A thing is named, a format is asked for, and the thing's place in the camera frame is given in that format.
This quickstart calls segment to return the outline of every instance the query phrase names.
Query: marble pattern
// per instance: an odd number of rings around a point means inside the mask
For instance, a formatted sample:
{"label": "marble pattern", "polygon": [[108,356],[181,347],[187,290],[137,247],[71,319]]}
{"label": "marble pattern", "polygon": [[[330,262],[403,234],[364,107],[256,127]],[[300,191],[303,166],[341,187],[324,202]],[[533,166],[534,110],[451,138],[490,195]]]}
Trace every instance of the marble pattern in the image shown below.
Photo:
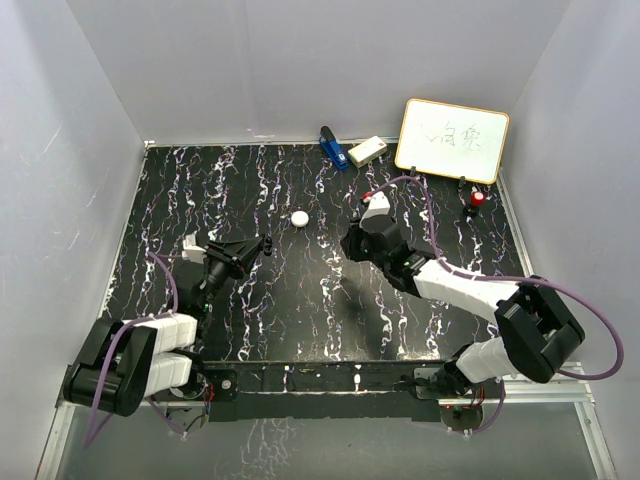
{"label": "marble pattern", "polygon": [[[109,289],[106,315],[134,318],[165,308],[169,289],[148,250],[180,253],[182,238],[209,232],[232,241],[267,233],[274,253],[216,296],[201,348],[206,360],[337,361],[447,358],[496,329],[468,312],[391,288],[339,242],[358,199],[402,172],[395,146],[372,164],[337,171],[316,145],[155,148],[146,163]],[[470,185],[430,177],[438,243],[448,260],[484,274],[522,274],[497,187],[475,219],[462,215]],[[428,247],[428,216],[415,186],[391,187],[405,238]],[[305,229],[290,225],[309,213]],[[200,269],[176,260],[178,281]]]}

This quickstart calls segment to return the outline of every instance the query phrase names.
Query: whiteboard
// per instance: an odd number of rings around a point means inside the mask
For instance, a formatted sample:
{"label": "whiteboard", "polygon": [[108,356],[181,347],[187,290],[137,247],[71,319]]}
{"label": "whiteboard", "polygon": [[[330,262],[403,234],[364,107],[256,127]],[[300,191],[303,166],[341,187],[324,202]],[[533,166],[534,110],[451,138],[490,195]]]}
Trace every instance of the whiteboard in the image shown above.
{"label": "whiteboard", "polygon": [[396,165],[494,183],[508,126],[506,113],[413,98],[404,113]]}

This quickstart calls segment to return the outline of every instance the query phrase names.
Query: white ball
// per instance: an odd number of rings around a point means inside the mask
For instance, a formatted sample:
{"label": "white ball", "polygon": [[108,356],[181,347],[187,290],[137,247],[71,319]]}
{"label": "white ball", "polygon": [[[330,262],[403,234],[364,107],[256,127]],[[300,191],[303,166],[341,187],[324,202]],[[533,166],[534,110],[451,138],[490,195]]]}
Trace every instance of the white ball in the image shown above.
{"label": "white ball", "polygon": [[305,227],[307,223],[309,223],[309,215],[307,215],[307,212],[298,210],[293,215],[291,215],[291,223],[293,223],[294,227]]}

